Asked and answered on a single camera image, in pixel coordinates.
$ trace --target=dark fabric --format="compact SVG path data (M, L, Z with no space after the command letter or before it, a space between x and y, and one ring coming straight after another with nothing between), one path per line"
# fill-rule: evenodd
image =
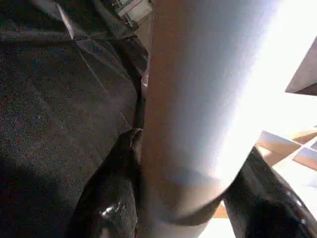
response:
M0 237L64 234L137 95L91 1L0 3Z

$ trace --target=shiny black plastic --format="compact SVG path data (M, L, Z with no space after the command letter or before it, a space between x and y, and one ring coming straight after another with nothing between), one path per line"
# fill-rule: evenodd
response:
M256 148L224 194L224 201L237 238L317 237L316 220Z
M146 55L101 0L0 1L0 237L63 236L140 117Z
M141 129L122 134L89 180L67 238L133 238L137 230Z

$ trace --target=pole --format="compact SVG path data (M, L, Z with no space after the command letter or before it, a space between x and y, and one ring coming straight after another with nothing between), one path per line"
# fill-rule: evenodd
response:
M198 237L316 36L314 0L156 2L140 238Z

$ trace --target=wooden plank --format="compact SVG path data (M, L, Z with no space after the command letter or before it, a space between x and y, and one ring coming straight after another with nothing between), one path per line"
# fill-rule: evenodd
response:
M212 218L228 218L226 208L222 204L220 204Z
M273 151L270 151L268 149L265 149L261 146L257 145L257 149L260 152L260 154L263 156L265 162L272 167L273 165L277 164L281 160L285 159L285 155L277 154Z
M256 145L279 155L288 156L301 147L300 144L280 136L263 131Z
M310 148L302 148L293 159L297 163L317 171L317 151Z

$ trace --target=crumpled plastic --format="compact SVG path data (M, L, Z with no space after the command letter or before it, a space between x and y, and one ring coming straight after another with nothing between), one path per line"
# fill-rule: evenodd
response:
M62 237L86 182L136 127L146 60L100 0L0 1L0 237Z
M89 180L66 238L134 238L137 232L142 130L122 134Z

